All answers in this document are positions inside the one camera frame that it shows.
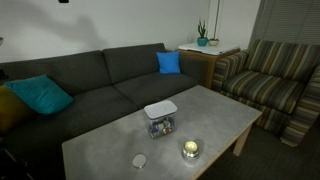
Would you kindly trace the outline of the mustard yellow throw pillow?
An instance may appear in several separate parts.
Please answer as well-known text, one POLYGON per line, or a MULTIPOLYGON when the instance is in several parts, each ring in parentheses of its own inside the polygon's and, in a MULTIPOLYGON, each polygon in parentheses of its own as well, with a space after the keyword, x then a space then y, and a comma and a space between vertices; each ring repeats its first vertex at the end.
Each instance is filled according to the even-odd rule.
POLYGON ((0 133, 6 134, 24 120, 31 118, 34 111, 17 97, 7 86, 0 86, 0 133))

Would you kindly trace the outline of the blue throw pillow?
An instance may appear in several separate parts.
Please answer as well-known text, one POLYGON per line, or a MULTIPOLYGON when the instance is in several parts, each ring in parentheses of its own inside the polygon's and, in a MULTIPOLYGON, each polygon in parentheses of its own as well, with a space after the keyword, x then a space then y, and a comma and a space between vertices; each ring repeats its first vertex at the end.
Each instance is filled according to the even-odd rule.
POLYGON ((157 52, 157 59, 159 63, 159 72, 161 74, 180 74, 179 65, 179 52, 167 52, 161 53, 157 52))

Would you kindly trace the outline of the plant in teal pot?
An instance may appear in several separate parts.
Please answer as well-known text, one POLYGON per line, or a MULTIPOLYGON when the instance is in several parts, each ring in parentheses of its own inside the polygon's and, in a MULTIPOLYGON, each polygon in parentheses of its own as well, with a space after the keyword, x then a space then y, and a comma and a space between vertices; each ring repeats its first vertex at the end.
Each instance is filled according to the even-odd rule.
POLYGON ((207 29, 206 29, 205 21, 199 20, 197 31, 199 33, 199 37, 197 38, 197 44, 200 47, 206 46, 208 43, 208 38, 207 38, 207 29))

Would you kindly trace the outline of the small white bowl planter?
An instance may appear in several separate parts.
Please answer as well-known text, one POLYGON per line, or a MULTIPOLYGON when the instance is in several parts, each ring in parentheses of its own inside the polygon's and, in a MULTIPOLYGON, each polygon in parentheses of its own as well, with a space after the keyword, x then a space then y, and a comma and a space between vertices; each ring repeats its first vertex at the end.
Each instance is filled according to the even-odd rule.
POLYGON ((219 39, 209 39, 208 41, 210 46, 217 46, 219 44, 219 39))

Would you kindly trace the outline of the round silver candle lid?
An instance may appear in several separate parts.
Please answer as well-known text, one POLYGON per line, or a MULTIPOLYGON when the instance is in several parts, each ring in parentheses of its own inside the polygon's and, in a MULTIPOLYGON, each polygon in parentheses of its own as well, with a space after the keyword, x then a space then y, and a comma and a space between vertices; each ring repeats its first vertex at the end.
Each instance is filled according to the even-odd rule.
POLYGON ((147 163, 147 158, 142 153, 136 154, 132 160, 132 165, 138 169, 143 168, 146 165, 146 163, 147 163))

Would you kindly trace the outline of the teal throw pillow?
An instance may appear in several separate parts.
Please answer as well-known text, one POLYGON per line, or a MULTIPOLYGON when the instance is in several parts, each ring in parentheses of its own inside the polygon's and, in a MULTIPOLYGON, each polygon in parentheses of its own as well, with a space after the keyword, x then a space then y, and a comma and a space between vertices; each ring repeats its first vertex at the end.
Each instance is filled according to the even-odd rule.
POLYGON ((5 85, 31 109, 44 115, 60 112, 74 101, 72 96, 46 74, 5 82, 5 85))

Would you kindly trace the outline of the dark grey fabric sofa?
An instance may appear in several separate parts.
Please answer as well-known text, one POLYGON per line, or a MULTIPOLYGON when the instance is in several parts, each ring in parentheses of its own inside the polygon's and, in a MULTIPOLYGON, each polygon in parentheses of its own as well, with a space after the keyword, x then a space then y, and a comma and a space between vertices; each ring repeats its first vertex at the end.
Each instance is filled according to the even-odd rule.
POLYGON ((11 80, 48 75, 74 98, 53 115, 36 115, 1 137, 1 144, 35 180, 65 180, 62 143, 202 81, 205 62, 179 57, 179 74, 162 74, 156 54, 164 45, 105 49, 3 63, 11 80))

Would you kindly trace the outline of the wooden side table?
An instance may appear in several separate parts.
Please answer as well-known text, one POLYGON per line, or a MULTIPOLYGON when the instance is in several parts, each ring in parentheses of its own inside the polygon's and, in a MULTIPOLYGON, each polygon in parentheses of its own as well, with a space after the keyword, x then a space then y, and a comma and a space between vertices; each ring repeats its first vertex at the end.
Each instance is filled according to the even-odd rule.
POLYGON ((210 89, 212 86, 215 62, 218 59, 239 52, 240 47, 236 45, 199 46, 197 43, 190 43, 180 45, 178 50, 184 55, 206 62, 203 86, 210 89))

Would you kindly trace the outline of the lit candle in glass jar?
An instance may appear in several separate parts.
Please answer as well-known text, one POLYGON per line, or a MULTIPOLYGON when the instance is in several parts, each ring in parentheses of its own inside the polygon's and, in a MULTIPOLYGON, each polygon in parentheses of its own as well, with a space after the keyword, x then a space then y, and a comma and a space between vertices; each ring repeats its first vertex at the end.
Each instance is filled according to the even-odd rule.
POLYGON ((182 148, 182 156, 187 162, 194 162, 199 157, 199 148, 195 141, 186 141, 182 148))

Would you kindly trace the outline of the clear plastic storage box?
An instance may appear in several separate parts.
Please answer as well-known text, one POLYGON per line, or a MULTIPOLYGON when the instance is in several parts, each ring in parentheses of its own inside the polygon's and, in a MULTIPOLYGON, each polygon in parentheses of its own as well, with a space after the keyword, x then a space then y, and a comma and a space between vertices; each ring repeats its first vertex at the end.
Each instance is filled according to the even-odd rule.
POLYGON ((173 114, 160 117, 150 121, 148 127, 149 135, 152 139, 156 139, 175 131, 175 116, 173 114))

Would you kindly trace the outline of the white storage box lid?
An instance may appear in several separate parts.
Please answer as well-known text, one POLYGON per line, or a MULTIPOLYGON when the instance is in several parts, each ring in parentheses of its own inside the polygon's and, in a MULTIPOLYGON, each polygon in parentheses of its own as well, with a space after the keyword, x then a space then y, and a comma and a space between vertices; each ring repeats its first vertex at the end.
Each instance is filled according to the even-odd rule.
POLYGON ((150 119, 154 120, 175 113, 177 106, 170 100, 164 100, 145 106, 144 111, 150 119))

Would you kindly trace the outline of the window blinds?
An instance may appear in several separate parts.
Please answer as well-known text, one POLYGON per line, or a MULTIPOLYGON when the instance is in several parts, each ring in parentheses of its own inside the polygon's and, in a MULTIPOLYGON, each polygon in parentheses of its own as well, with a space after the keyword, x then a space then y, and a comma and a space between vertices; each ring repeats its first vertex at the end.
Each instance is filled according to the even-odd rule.
POLYGON ((320 0, 261 0, 248 47, 262 39, 320 44, 320 0))

